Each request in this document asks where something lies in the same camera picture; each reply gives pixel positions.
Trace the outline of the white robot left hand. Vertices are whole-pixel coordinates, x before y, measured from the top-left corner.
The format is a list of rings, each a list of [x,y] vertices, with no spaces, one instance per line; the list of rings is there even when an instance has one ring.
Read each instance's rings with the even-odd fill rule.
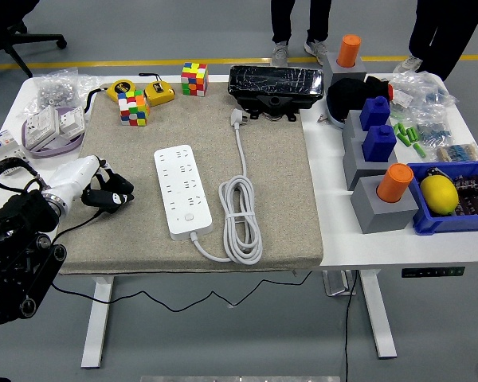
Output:
[[[133,184],[115,173],[105,159],[89,155],[60,166],[41,193],[55,213],[65,217],[76,199],[114,213],[134,199],[133,191]]]

